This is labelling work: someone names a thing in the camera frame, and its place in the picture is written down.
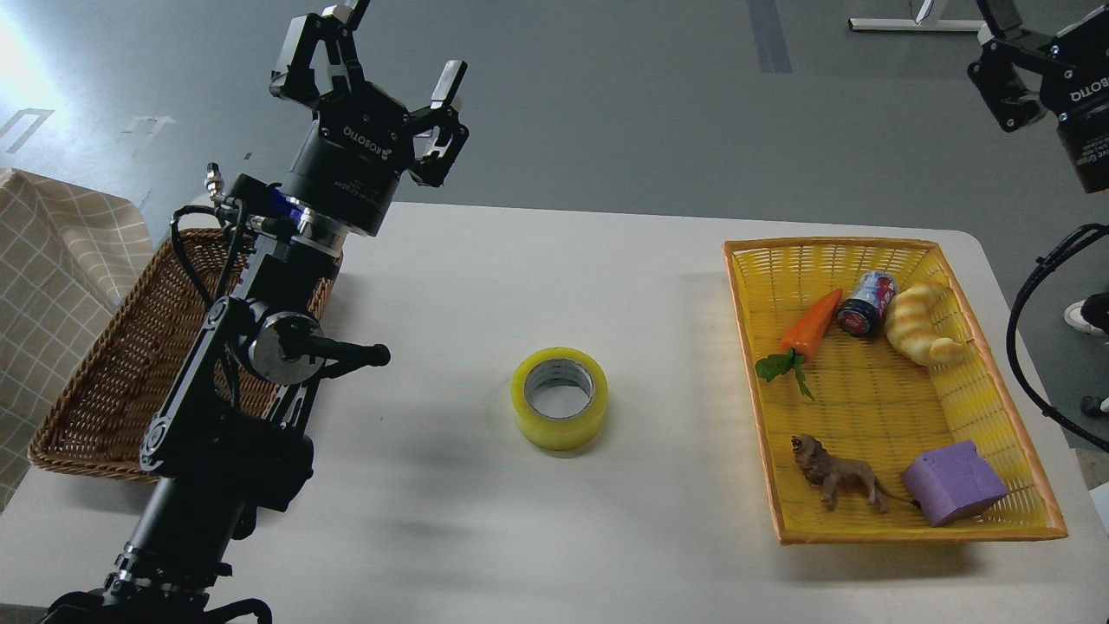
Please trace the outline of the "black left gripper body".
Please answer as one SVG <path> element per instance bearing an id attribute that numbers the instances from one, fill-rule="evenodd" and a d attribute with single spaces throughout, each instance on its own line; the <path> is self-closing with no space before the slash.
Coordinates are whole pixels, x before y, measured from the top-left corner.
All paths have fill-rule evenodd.
<path id="1" fill-rule="evenodd" d="M 357 94 L 295 88 L 279 96 L 313 112 L 282 193 L 363 236 L 376 236 L 401 172 L 413 164 L 413 143 L 399 133 L 407 109 L 377 86 Z"/>

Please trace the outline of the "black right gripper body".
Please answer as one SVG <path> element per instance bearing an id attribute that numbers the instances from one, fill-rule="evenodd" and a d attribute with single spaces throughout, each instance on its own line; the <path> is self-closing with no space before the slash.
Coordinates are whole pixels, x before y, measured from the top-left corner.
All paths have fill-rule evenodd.
<path id="1" fill-rule="evenodd" d="M 1108 16 L 1089 13 L 1048 44 L 1054 68 L 1042 78 L 1042 103 L 1086 193 L 1108 186 Z"/>

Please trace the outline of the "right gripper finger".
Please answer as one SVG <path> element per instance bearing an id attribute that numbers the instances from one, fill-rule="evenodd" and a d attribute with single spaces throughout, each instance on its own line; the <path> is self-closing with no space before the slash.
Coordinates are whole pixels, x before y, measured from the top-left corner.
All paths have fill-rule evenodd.
<path id="1" fill-rule="evenodd" d="M 1022 17 L 1013 1 L 977 1 L 985 39 L 981 55 L 967 67 L 967 76 L 977 88 L 986 108 L 1005 132 L 1028 127 L 1050 111 L 1018 75 L 1022 68 L 1038 76 L 1059 70 L 1058 40 L 1061 32 L 1048 33 L 1022 27 Z"/>

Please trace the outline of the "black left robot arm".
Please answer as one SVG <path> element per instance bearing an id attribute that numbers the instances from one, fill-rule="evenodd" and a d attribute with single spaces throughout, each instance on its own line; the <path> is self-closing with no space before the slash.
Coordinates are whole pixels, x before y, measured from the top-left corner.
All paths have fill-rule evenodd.
<path id="1" fill-rule="evenodd" d="M 401 175 L 439 188 L 469 135 L 454 103 L 464 61 L 444 64 L 431 103 L 416 110 L 364 76 L 353 35 L 368 6 L 289 21 L 269 94 L 308 108 L 313 122 L 285 178 L 225 186 L 208 165 L 207 205 L 179 209 L 218 221 L 226 259 L 207 289 L 171 229 L 205 317 L 139 444 L 139 466 L 159 481 L 102 589 L 55 599 L 45 623 L 273 620 L 260 599 L 208 608 L 210 589 L 232 574 L 227 545 L 250 538 L 260 509 L 287 510 L 311 479 L 306 429 L 321 381 L 391 360 L 383 344 L 325 336 L 309 297 L 337 277 L 347 234 L 378 233 Z"/>

